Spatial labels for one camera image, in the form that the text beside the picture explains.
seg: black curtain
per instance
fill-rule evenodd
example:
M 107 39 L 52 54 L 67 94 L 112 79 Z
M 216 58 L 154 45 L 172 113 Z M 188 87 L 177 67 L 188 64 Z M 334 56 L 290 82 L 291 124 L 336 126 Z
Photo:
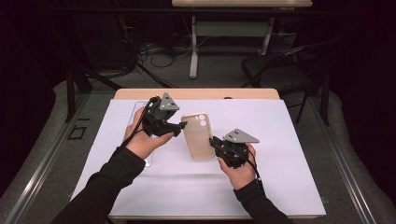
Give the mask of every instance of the black curtain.
M 349 138 L 375 183 L 396 204 L 396 5 L 374 1 L 347 29 L 332 90 Z
M 36 4 L 0 2 L 0 195 L 29 155 L 64 80 L 64 60 Z

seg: gray carpet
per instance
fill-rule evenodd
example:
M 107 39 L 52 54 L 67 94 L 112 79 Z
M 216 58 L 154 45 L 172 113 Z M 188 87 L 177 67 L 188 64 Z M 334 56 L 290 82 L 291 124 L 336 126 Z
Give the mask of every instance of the gray carpet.
M 256 54 L 257 39 L 212 39 L 206 40 L 200 47 L 200 60 L 198 66 L 198 78 L 191 80 L 190 57 L 176 57 L 173 63 L 166 68 L 158 68 L 149 62 L 148 58 L 144 65 L 147 69 L 167 81 L 183 88 L 198 87 L 239 87 L 246 79 L 240 69 L 243 58 Z M 153 63 L 167 64 L 170 58 L 164 55 L 155 55 Z M 161 86 L 138 70 L 128 76 L 112 79 L 127 88 L 160 88 Z M 32 204 L 28 205 L 22 223 L 49 223 L 59 211 L 68 203 L 71 192 L 78 182 L 84 162 L 88 156 L 93 139 L 100 127 L 102 118 L 106 112 L 109 100 L 113 98 L 114 91 L 106 85 L 92 80 L 94 92 L 86 98 L 86 103 L 81 107 L 76 120 L 70 124 L 72 130 L 66 134 L 66 138 L 60 144 L 60 153 L 51 167 L 51 172 L 46 176 L 40 191 L 35 196 Z M 0 200 L 0 223 L 4 223 L 20 198 L 25 186 L 28 184 L 35 169 L 41 160 L 52 149 L 57 140 L 58 133 L 62 129 L 65 120 L 66 99 L 65 85 L 60 84 L 55 88 L 57 102 L 53 109 L 49 122 L 40 135 L 32 153 L 21 168 L 18 176 L 8 188 Z M 301 100 L 301 94 L 294 94 L 285 99 L 287 104 Z M 332 132 L 338 146 L 346 158 L 350 171 L 356 178 L 365 196 L 366 202 L 375 217 L 376 223 L 396 223 L 396 210 L 388 197 L 376 186 L 364 165 L 353 151 L 353 147 L 347 139 L 347 128 L 341 112 L 341 102 L 331 94 L 330 100 L 330 123 L 327 129 Z M 290 116 L 295 119 L 298 107 L 290 109 Z M 358 210 L 353 203 L 344 179 L 340 176 L 332 149 L 329 145 L 329 136 L 323 132 L 317 119 L 317 99 L 312 99 L 307 104 L 300 124 L 295 125 L 296 132 L 301 141 L 304 154 L 311 169 L 318 191 L 327 199 L 324 204 L 327 216 L 312 220 L 296 219 L 294 223 L 363 223 Z M 152 223 L 184 223 L 187 221 L 162 221 Z M 147 221 L 135 221 L 131 223 L 148 223 Z M 213 223 L 245 223 L 240 221 L 213 222 Z

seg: dark background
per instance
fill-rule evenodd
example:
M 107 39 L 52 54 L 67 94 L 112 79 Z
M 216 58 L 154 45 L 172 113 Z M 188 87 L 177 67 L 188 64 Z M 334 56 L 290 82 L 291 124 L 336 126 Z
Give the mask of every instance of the dark background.
M 86 1 L 68 0 L 63 4 L 81 6 L 83 2 Z M 171 6 L 171 1 L 143 2 L 140 7 Z M 49 23 L 35 1 L 0 3 L 0 91 L 4 111 L 0 129 L 0 193 L 3 194 L 50 115 L 55 101 L 53 87 L 65 80 L 70 66 L 53 31 L 64 37 L 66 43 L 63 44 L 70 46 L 68 53 L 95 69 L 124 69 L 133 59 L 128 54 L 130 49 L 121 41 L 123 36 L 115 17 L 78 15 L 72 20 L 74 24 L 62 17 L 53 17 Z M 114 2 L 101 0 L 95 4 L 113 6 Z M 396 33 L 393 23 L 396 7 L 385 0 L 315 0 L 313 8 L 348 9 L 340 21 L 304 20 L 294 45 L 336 37 L 346 41 L 332 70 L 331 89 L 343 102 L 351 144 L 376 184 L 395 203 Z M 142 35 L 166 47 L 172 46 L 171 24 L 177 28 L 180 25 L 177 19 L 155 16 L 141 21 Z M 161 29 L 149 29 L 159 21 Z M 111 55 L 108 48 L 117 49 L 117 55 Z

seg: black sleeve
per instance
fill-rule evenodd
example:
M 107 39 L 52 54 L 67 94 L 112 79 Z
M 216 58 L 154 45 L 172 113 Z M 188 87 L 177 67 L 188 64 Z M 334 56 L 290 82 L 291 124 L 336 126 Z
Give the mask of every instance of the black sleeve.
M 144 167 L 133 152 L 118 148 L 51 223 L 105 223 L 121 189 L 132 184 Z
M 253 180 L 239 190 L 235 190 L 234 193 L 236 199 L 241 202 L 242 206 L 244 206 L 255 223 L 291 223 L 288 217 L 267 199 L 264 190 L 258 187 L 256 180 Z

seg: white paper sheet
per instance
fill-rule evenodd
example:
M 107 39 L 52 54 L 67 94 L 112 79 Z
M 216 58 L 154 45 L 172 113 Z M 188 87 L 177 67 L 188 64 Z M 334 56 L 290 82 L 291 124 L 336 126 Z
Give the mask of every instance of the white paper sheet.
M 120 145 L 135 105 L 146 101 L 111 101 L 73 197 Z M 283 101 L 228 99 L 176 103 L 180 110 L 168 122 L 179 123 L 183 114 L 204 111 L 209 115 L 213 135 L 221 138 L 238 128 L 260 140 L 253 146 L 266 195 L 287 216 L 326 215 Z M 192 160 L 183 133 L 154 151 L 152 165 L 121 191 L 110 215 L 248 217 L 217 159 Z

